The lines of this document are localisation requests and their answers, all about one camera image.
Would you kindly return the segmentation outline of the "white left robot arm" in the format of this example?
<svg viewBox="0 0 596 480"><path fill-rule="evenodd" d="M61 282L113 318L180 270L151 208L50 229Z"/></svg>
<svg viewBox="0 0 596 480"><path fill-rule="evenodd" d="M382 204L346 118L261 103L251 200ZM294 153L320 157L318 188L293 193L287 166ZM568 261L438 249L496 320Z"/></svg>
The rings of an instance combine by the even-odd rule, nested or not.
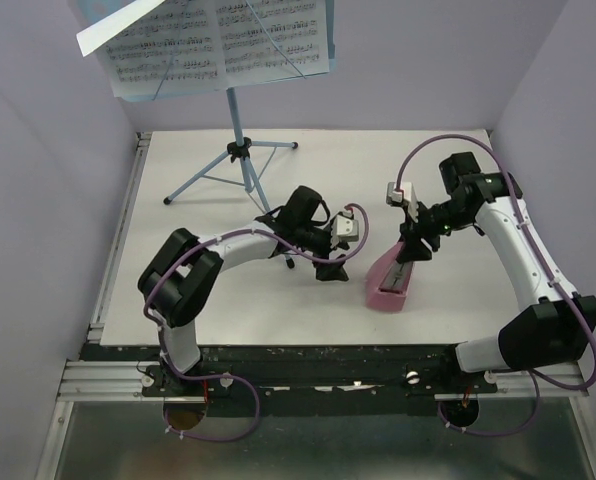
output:
<svg viewBox="0 0 596 480"><path fill-rule="evenodd" d="M165 382L179 395L192 393L201 360L195 319L205 307L218 276L256 260L295 253L309 257L319 281L346 281L344 258L359 239L350 209L333 215L315 190L297 187L286 204L221 235L199 237L185 228L172 232L137 282L147 318L156 323L161 356L169 364Z"/></svg>

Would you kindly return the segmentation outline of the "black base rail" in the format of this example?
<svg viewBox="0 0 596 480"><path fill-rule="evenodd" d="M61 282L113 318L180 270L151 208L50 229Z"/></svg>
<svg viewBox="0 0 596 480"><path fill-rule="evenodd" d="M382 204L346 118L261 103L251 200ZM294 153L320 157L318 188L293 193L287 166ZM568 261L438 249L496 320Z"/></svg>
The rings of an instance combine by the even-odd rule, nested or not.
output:
<svg viewBox="0 0 596 480"><path fill-rule="evenodd" d="M204 346L178 378L155 347L88 343L68 370L70 393L93 401L161 401L215 417L425 417L443 403L473 420L480 400L531 398L525 372L450 373L442 345Z"/></svg>

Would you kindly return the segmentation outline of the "pink metronome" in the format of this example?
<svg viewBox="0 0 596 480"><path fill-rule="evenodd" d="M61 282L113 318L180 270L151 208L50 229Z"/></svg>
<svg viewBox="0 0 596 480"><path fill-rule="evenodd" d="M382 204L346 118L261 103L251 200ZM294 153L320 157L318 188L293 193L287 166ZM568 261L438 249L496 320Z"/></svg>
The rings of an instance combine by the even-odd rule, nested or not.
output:
<svg viewBox="0 0 596 480"><path fill-rule="evenodd" d="M404 246L397 242L382 254L365 276L365 306L373 311L395 314L404 308L414 264L399 263Z"/></svg>

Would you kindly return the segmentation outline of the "aluminium frame rail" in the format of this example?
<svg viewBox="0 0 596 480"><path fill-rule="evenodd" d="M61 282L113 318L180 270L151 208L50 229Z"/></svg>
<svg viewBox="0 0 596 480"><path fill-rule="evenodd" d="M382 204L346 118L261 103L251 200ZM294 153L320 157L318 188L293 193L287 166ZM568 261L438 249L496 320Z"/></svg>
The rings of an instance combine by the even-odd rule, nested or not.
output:
<svg viewBox="0 0 596 480"><path fill-rule="evenodd" d="M117 271L127 236L127 225L131 219L133 206L140 184L140 176L148 155L152 135L152 132L137 133L137 145L134 160L132 162L127 188L120 207L120 213L105 264L104 274L100 282L98 294L96 296L93 313L85 333L85 341L76 355L76 360L79 360L82 349L90 343L90 333L94 333L94 340L97 341L104 329L104 319L108 309L109 298L113 292L113 287L117 277ZM52 417L39 460L39 465L35 474L35 479L55 479L59 471L60 459L65 445L65 440L67 438L68 428L75 403L74 400L70 400L68 397L63 398L61 393L65 375L70 364L71 361L67 360L62 371L58 391L55 397Z"/></svg>

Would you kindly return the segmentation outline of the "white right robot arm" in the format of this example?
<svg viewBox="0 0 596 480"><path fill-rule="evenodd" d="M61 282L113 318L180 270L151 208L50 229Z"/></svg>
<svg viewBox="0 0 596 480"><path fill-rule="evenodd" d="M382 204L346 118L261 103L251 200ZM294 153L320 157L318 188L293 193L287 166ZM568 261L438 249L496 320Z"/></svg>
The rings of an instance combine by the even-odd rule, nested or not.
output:
<svg viewBox="0 0 596 480"><path fill-rule="evenodd" d="M400 264L428 261L440 239L469 227L485 236L513 287L519 312L498 334L460 343L438 367L438 379L458 392L486 370L522 371L579 360L596 326L596 297L583 296L559 271L534 229L522 191L500 172L484 173L470 152L439 165L448 199L430 207L409 182L389 188L405 212Z"/></svg>

